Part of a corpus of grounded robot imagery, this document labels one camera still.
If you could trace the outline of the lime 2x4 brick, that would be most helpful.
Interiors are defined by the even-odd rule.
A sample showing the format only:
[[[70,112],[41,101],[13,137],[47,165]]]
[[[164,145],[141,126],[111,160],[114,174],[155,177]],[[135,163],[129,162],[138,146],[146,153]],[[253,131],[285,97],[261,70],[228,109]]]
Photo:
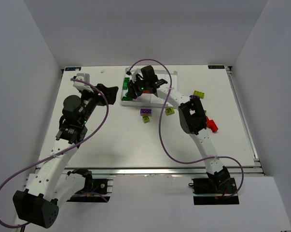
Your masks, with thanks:
[[[201,91],[197,91],[197,90],[195,90],[195,91],[193,92],[193,95],[196,96],[196,97],[199,97],[199,98],[203,99],[204,96],[205,96],[205,93],[204,93],[204,92],[201,92]]]

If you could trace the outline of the green 2x4 brick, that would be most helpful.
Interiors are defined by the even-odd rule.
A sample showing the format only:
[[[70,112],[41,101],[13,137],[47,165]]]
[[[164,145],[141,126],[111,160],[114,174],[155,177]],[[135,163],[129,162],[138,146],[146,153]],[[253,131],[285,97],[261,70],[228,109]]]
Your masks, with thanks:
[[[124,81],[123,81],[123,90],[127,90],[128,89],[129,82],[130,82],[130,78],[129,77],[125,77]]]

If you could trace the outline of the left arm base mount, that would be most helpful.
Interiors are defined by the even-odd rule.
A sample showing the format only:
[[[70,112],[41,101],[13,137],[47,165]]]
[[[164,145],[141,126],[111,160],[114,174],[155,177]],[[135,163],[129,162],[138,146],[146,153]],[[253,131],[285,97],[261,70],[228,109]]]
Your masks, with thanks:
[[[78,174],[84,179],[84,187],[73,194],[67,202],[74,203],[108,203],[111,198],[113,180],[107,177],[93,177],[85,168],[68,171],[67,177]]]

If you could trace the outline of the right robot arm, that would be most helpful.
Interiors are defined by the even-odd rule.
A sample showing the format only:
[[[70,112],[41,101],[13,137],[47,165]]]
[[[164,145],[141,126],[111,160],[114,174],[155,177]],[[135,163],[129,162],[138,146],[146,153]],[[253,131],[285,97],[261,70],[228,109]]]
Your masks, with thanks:
[[[132,72],[132,68],[129,68],[126,72],[131,76],[127,85],[127,97],[137,99],[147,90],[163,99],[165,104],[169,103],[177,109],[182,130],[192,138],[200,152],[201,160],[205,163],[209,183],[216,191],[223,189],[224,184],[230,179],[230,174],[209,138],[207,118],[201,101],[180,94],[172,87],[171,82],[159,79],[152,66],[143,67],[140,71],[141,73],[137,70]]]

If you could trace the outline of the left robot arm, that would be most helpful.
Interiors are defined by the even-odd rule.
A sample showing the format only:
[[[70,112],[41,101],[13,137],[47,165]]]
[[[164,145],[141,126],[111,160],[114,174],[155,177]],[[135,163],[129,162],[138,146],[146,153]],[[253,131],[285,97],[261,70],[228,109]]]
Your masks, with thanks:
[[[93,189],[91,171],[85,168],[69,172],[68,178],[58,181],[69,160],[87,139],[86,122],[97,106],[113,105],[118,87],[97,84],[94,88],[83,83],[74,83],[80,96],[70,95],[63,101],[59,130],[50,158],[43,162],[34,180],[24,191],[16,191],[13,203],[18,217],[46,229],[50,228],[60,207],[75,193],[88,193]]]

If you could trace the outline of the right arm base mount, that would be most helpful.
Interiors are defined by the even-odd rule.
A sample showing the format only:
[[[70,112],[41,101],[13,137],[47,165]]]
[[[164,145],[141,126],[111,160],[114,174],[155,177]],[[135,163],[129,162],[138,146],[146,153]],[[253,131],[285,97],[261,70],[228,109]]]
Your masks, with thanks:
[[[217,187],[209,178],[194,178],[188,184],[193,191],[194,205],[239,205],[236,182],[230,178]]]

